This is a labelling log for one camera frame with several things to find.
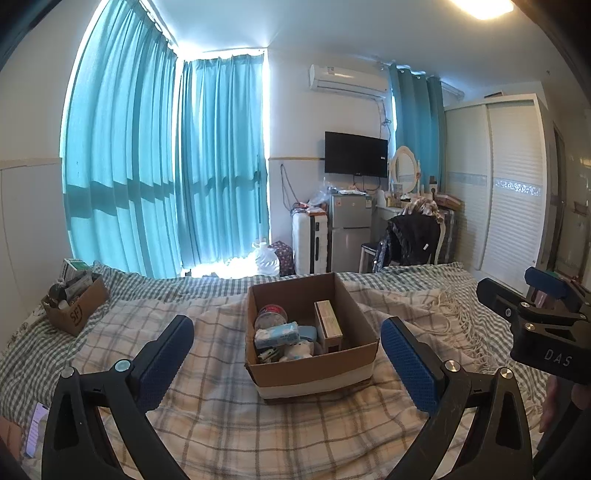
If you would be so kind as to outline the brown printed medicine box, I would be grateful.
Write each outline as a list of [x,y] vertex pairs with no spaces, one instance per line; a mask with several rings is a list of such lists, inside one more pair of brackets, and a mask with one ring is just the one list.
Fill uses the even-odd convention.
[[315,302],[315,322],[317,322],[318,344],[322,352],[335,353],[342,349],[342,329],[330,300]]

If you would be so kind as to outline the white plush toy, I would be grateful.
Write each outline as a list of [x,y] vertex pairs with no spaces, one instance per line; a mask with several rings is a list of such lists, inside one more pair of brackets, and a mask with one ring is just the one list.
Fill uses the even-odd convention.
[[294,361],[311,358],[315,355],[315,342],[304,339],[297,344],[287,345],[283,348],[283,356],[280,362]]

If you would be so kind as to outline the blue white tissue pack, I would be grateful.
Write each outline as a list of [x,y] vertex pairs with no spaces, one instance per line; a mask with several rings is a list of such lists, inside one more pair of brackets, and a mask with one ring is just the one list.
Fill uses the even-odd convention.
[[300,329],[298,329],[297,322],[259,329],[253,339],[254,347],[259,350],[294,345],[298,342],[300,342]]

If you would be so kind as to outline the clear jar blue red label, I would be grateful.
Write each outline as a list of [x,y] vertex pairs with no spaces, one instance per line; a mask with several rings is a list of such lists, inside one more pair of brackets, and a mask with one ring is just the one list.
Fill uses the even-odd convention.
[[256,330],[269,329],[283,324],[287,324],[287,312],[282,306],[277,304],[267,304],[259,310],[254,321],[254,328]]

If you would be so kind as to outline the chair with black jacket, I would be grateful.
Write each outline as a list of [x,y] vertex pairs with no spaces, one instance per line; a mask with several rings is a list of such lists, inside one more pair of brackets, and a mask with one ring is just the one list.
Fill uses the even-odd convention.
[[436,216],[394,216],[379,242],[363,243],[359,272],[377,273],[392,265],[437,265],[445,235],[445,222]]

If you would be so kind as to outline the white louvered wardrobe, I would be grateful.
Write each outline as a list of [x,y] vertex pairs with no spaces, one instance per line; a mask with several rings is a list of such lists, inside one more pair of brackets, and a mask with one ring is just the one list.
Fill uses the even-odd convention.
[[535,94],[468,102],[446,110],[445,185],[458,198],[456,258],[476,278],[522,294],[542,260],[547,228],[548,149]]

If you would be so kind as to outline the small cardboard box with clutter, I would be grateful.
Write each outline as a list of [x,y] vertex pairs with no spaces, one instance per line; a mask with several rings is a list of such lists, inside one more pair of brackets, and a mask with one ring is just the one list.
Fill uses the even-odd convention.
[[93,273],[92,280],[93,283],[65,308],[53,307],[48,295],[41,300],[48,321],[53,327],[74,337],[81,333],[90,316],[109,299],[103,277]]

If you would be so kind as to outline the white dressing table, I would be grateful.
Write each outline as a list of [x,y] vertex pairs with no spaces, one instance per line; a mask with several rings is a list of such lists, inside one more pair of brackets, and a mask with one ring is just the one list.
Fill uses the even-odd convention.
[[384,230],[390,219],[403,213],[403,208],[377,206],[373,212],[373,229],[376,232]]

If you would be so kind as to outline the oval white vanity mirror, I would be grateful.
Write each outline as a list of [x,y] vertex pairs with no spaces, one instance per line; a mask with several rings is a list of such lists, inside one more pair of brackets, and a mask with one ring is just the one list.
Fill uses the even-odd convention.
[[410,194],[419,185],[421,171],[414,153],[407,146],[401,146],[390,162],[390,184],[394,193]]

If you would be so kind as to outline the silver mini fridge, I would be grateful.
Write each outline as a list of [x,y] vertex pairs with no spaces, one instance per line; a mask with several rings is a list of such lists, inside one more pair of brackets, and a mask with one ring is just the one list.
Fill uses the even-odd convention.
[[370,242],[372,199],[334,194],[329,201],[329,264],[334,272],[359,270],[363,243]]

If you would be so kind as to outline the open brown cardboard box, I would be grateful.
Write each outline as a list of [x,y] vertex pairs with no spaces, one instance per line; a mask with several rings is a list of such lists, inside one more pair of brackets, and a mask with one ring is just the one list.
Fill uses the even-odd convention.
[[379,338],[334,273],[249,288],[245,368],[266,401],[370,380]]

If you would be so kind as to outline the white suitcase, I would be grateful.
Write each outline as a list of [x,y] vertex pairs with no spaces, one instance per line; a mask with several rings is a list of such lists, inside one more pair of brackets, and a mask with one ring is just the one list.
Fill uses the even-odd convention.
[[291,215],[291,248],[297,275],[328,272],[328,215],[321,208],[297,210]]

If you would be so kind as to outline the narrow teal curtain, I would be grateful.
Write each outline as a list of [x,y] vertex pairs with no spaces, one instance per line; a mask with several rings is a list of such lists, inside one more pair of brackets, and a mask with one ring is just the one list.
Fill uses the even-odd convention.
[[389,68],[396,106],[396,145],[410,149],[421,164],[421,184],[441,184],[445,170],[446,117],[441,80],[407,66]]

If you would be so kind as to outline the dark patterned bag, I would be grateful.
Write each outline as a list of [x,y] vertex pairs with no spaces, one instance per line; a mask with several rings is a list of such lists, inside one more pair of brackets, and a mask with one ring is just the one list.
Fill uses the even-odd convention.
[[294,251],[283,241],[276,241],[270,244],[270,249],[273,250],[280,262],[280,277],[294,275],[296,269],[294,268]]

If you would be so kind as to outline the large clear water bottle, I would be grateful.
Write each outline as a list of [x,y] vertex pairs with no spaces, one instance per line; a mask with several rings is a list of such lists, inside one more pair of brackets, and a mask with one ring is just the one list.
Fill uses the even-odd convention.
[[266,242],[260,242],[253,252],[256,274],[276,277],[280,275],[280,259]]

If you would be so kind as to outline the large teal window curtain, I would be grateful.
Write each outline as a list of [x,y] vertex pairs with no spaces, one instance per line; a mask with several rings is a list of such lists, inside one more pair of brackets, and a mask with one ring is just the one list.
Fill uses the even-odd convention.
[[141,2],[101,2],[61,126],[74,255],[166,279],[266,240],[265,73],[264,54],[183,61]]

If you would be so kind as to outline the black wall television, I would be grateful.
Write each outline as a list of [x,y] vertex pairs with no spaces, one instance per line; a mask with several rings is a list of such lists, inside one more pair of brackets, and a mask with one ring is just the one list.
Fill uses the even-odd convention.
[[325,131],[325,173],[386,178],[386,139]]

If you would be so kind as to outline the white wall air conditioner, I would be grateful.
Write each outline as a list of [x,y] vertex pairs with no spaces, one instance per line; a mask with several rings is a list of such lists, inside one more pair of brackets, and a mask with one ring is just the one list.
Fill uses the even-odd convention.
[[349,69],[312,64],[308,71],[310,88],[318,91],[384,99],[390,89],[386,78]]

